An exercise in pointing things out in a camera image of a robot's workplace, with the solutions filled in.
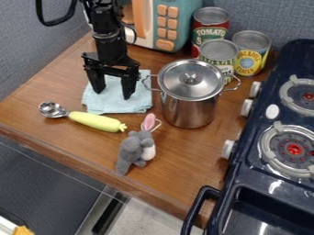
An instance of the stove burner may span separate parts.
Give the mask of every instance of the stove burner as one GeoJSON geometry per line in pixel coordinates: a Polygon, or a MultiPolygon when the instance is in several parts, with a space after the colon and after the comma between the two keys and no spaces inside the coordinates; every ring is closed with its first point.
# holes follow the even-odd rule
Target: stove burner
{"type": "Polygon", "coordinates": [[[314,101],[314,94],[313,93],[305,93],[303,94],[303,98],[309,101],[314,101]]]}
{"type": "Polygon", "coordinates": [[[314,81],[298,79],[295,75],[279,91],[282,103],[305,116],[314,117],[314,81]]]}
{"type": "Polygon", "coordinates": [[[302,153],[302,147],[299,146],[299,145],[296,145],[296,144],[290,144],[288,147],[287,147],[287,150],[293,154],[293,155],[299,155],[302,153]]]}
{"type": "Polygon", "coordinates": [[[280,121],[259,142],[263,159],[275,170],[296,178],[314,177],[314,133],[280,121]]]}

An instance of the red can label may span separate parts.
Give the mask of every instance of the red can label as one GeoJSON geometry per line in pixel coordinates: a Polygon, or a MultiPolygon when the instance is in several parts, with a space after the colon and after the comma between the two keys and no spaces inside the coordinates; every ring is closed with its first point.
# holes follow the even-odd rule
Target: red can label
{"type": "Polygon", "coordinates": [[[199,47],[209,39],[224,39],[228,32],[229,21],[221,24],[205,26],[201,22],[194,20],[192,35],[192,56],[199,57],[199,47]]]}
{"type": "Polygon", "coordinates": [[[198,47],[209,39],[223,39],[227,34],[226,28],[218,27],[201,27],[193,30],[192,41],[198,47]]]}

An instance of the black cable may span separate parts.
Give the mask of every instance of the black cable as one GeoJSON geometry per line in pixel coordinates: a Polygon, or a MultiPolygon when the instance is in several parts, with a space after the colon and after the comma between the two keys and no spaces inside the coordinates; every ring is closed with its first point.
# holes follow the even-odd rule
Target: black cable
{"type": "Polygon", "coordinates": [[[91,2],[91,0],[80,0],[83,3],[84,9],[85,9],[85,13],[87,15],[88,18],[88,23],[92,24],[92,17],[91,17],[91,6],[93,5],[93,3],[91,2]]]}
{"type": "Polygon", "coordinates": [[[129,29],[131,29],[131,30],[133,31],[133,33],[134,33],[134,40],[133,40],[132,43],[129,43],[129,44],[135,44],[136,40],[138,39],[138,34],[137,34],[135,28],[133,28],[133,27],[131,27],[131,26],[129,26],[128,24],[125,24],[125,23],[123,23],[123,22],[121,22],[121,25],[124,26],[125,28],[129,28],[129,29]]]}
{"type": "Polygon", "coordinates": [[[43,14],[42,14],[42,0],[36,0],[36,12],[37,17],[41,24],[44,26],[50,27],[50,26],[56,26],[59,25],[68,19],[70,19],[72,16],[74,16],[75,13],[75,7],[76,7],[77,0],[72,0],[68,12],[65,14],[64,17],[56,18],[50,21],[45,21],[43,14]]]}

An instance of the spoon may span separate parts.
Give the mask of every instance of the spoon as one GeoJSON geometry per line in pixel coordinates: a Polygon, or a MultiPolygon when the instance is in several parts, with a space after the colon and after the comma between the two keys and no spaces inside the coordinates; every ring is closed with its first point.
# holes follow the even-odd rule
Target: spoon
{"type": "Polygon", "coordinates": [[[127,129],[127,125],[121,123],[119,120],[98,116],[96,114],[89,114],[85,112],[69,112],[58,103],[44,102],[39,105],[40,113],[46,118],[63,118],[69,117],[70,119],[84,124],[94,129],[101,129],[108,132],[124,132],[127,129]]]}

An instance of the green can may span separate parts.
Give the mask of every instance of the green can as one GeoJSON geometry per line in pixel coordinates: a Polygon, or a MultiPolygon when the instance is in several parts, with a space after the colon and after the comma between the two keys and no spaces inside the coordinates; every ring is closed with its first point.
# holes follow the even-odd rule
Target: green can
{"type": "Polygon", "coordinates": [[[238,47],[225,39],[212,39],[200,47],[199,60],[217,66],[225,76],[225,84],[232,81],[238,47]]]}

